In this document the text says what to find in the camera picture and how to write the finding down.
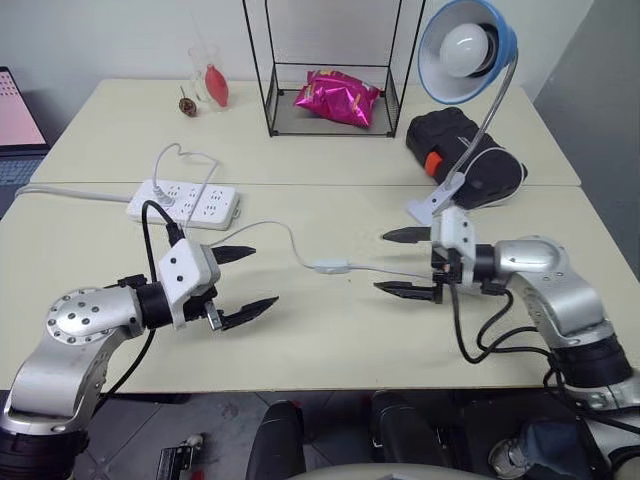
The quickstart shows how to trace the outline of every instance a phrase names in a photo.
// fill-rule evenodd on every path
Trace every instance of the desk lamp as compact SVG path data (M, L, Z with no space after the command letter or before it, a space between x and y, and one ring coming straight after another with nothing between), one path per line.
M485 0L453 0L429 21L418 50L418 73L427 93L453 105L479 95L508 67L498 94L475 137L446 179L424 201L406 205L409 214L431 225L433 213L465 182L460 167L479 145L509 88L518 63L518 41L502 14Z

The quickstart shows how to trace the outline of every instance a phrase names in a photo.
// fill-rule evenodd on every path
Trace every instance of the table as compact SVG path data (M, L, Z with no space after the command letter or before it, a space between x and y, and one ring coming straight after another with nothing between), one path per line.
M68 188L126 194L134 184L76 184ZM405 202L430 193L423 186L238 185L242 213L231 230L263 219L289 224L301 255L348 258L429 274L429 246L380 240L387 230L411 225ZM576 271L599 291L630 362L640 365L640 286L589 201L577 187L524 187L508 206L474 211L478 241L548 235L568 250ZM162 227L153 227L157 256L167 250ZM226 232L193 230L213 241ZM236 245L258 253L224 265L217 306L228 313L260 298L280 300L254 322L221 334L206 321L156 342L124 392L379 389L423 387L526 387L540 385L545 361L531 354L494 355L478 366L464 362L444 305L401 300L372 286L394 275L352 272L325 276L300 267L288 238L275 226L239 235ZM25 195L0 222L0 388L8 388L37 344L44 313L66 290L106 285L148 272L138 224L125 205ZM469 346L500 299L463 297ZM528 323L523 305L502 330ZM536 335L522 342L540 345ZM110 363L118 378L143 338L124 344Z
M104 80L51 149L32 182L135 182L171 142L216 156L217 183L284 185L434 185L405 146L409 122L443 109L409 86L398 136L270 138L255 82L231 84L233 108L188 118L178 111L179 80ZM460 107L481 122L495 88ZM529 169L527 185L580 185L533 105L512 87L490 133ZM201 182L207 161L169 157L159 178Z

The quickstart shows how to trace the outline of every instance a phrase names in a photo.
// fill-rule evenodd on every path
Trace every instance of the cable connector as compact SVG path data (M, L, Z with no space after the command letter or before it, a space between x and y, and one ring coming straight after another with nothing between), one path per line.
M167 235L169 235L169 245L172 247L184 238L184 232L175 222L167 223Z
M480 291L483 295L489 295L492 297L499 297L501 295L504 295L506 290L507 289L503 285L500 285L499 283L493 283L487 279L482 281L482 287L480 288Z
M349 261L343 258L331 259L331 260L318 260L312 265L313 270L317 273L324 273L326 275L336 275L339 273L349 273L351 266Z
M153 186L153 194L156 196L158 203L163 207L170 207L175 203L175 200L164 193L164 190L162 190L158 185Z

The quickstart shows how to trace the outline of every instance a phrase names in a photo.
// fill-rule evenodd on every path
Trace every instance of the power strip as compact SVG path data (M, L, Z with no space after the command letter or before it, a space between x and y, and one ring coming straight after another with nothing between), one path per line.
M163 206L163 208L178 224L183 225L187 221L201 185L200 183L158 180L158 186L175 200L173 205L170 207ZM238 216L239 199L240 196L233 187L207 185L191 216L189 226L211 230L226 230L229 228L231 220ZM129 202L127 215L132 220L142 221L142 204L146 200L157 201L153 193L151 180L145 180L131 199L131 202ZM165 223L160 214L153 208L147 210L147 220L149 223Z

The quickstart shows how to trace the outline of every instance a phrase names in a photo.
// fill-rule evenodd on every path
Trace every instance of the white cable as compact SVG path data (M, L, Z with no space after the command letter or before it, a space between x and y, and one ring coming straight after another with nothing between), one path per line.
M15 198L25 193L49 193L51 195L61 195L63 197L84 198L87 200L102 200L105 202L129 203L131 196L111 195L109 193L83 192L80 190L70 190L67 188L52 187L50 185L29 184L16 190Z
M489 202L489 203L485 203L484 205L480 205L476 208L486 208L486 207L492 207L492 206L496 206L496 204L498 203L502 203L505 202L507 200L509 200L511 197L513 197L516 193L518 193L520 191L520 187L522 187L522 184L524 183L524 177L525 177L525 172L524 172L524 166L522 165L522 163L516 158L514 157L509 151L505 150L504 148L501 147L491 147L491 148L487 148L483 151L481 151L479 154L477 154L475 157L473 157L473 160L471 160L469 162L469 166L467 167L467 169L464 171L465 176L469 173L469 171L471 170L471 167L473 166L474 163L476 163L476 161L478 161L478 159L484 155L487 152L493 152L493 151L498 151L498 152L504 152L507 155L511 156L511 158L513 158L516 163L518 164L518 166L520 167L520 183L518 184L517 188L511 192L509 195L507 195L504 198L499 198L498 200L494 200L493 202Z
M295 240L295 238L293 236L293 230L291 230L291 227L289 227L289 225L287 225L286 223L282 223L282 222L279 222L277 220L262 220L261 222L256 222L256 223L251 223L249 225L245 225L244 227L236 230L233 233L230 233L226 237L221 238L220 240L210 244L209 246L210 247L214 247L216 245L220 245L221 243L226 242L227 240L235 237L240 232L244 232L245 230L248 230L249 228L252 228L252 227L257 227L258 225L267 225L267 224L280 225L282 228L286 229L287 232L289 232L289 240L291 240L291 249L293 250L293 253L296 256L296 260L298 260L298 263L300 265L302 265L304 268L313 269L313 265L310 265L307 262L305 262L302 259L302 257L300 256L300 254L298 253L298 247L296 247L296 240Z
M425 279L431 280L431 277L427 275L421 275L418 273L411 273L411 272L403 272L399 270L392 270L392 269L387 269L382 267L375 267L372 265L353 264L353 263L349 263L349 261L345 259L318 260L313 264L310 264L300 256L300 253L298 252L298 247L296 246L295 237L293 235L293 230L291 229L291 227L289 227L289 225L287 225L286 223L282 223L277 220L263 220L261 222L245 225L244 227L236 230L235 232L227 235L226 237L221 238L220 240L210 244L209 246L214 247L216 245L220 245L221 243L226 242L227 240L235 237L239 233L244 232L249 228L256 227L258 225L266 225L266 224L279 225L282 228L286 229L287 232L289 233L289 240L291 241L291 249L293 250L293 253L298 263L304 268L314 270L316 273L331 275L331 274L338 274L338 273L348 273L351 270L369 270L372 272L390 273L393 275L404 275L407 277L417 277L417 278L425 278Z
M158 166L160 165L160 160L162 159L164 154L167 153L169 150L171 150L173 147L177 147L178 148L178 152L177 152L178 157L188 157L188 156L192 156L192 155L198 155L200 157L204 157L207 160L210 160L211 162L213 162L213 166L211 167L211 170L207 174L206 180L202 183L202 185L200 187L200 191L198 192L198 195L196 197L196 201L193 204L193 208L189 212L189 217L188 217L187 221L185 222L185 226L186 226L186 225L188 225L189 221L191 220L191 216L193 215L193 212L195 211L195 208L196 208L196 205L198 204L198 201L200 201L200 197L202 196L202 192L204 192L206 183L209 181L209 178L211 178L211 175L213 175L214 170L218 166L218 160L216 160L212 156L207 155L206 153L203 153L203 152L183 152L182 151L182 145L180 145L179 143L176 143L176 142L170 143L169 145L164 147L162 149L162 151L156 157L156 161L153 164L153 174L151 175L151 184L153 185L153 193L155 194L156 199L158 200L158 203L160 205L163 205L163 206L170 207L171 205L174 204L175 200L173 198L171 198L169 195L167 195L164 192L164 190L162 190L162 188L158 185Z
M207 183L209 183L209 179L213 175L213 172L215 172L216 167L218 166L218 161L215 158L209 157L208 155L205 155L204 153L193 152L192 154L193 155L201 155L203 157L208 158L209 160L211 160L213 162L213 165L211 165L211 169L207 173L207 176L204 177L204 181L202 182L202 185L200 185L200 189L198 190L198 194L196 195L196 198L193 201L193 206L191 207L191 210L189 211L189 216L187 217L187 220L184 222L183 230L185 230L185 231L189 227L189 222L191 221L191 217L193 216L193 212L196 211L196 207L198 206L198 203L200 202L200 198L202 198L202 194L204 193L204 189L207 188Z
M371 272L381 272L381 273L391 273L392 275L403 275L405 277L417 277L417 278L425 278L427 280L431 280L431 276L422 275L420 273L412 273L412 272L403 272L401 270L391 270L387 268L374 267L372 265L357 265L350 263L349 268L351 270L369 270Z

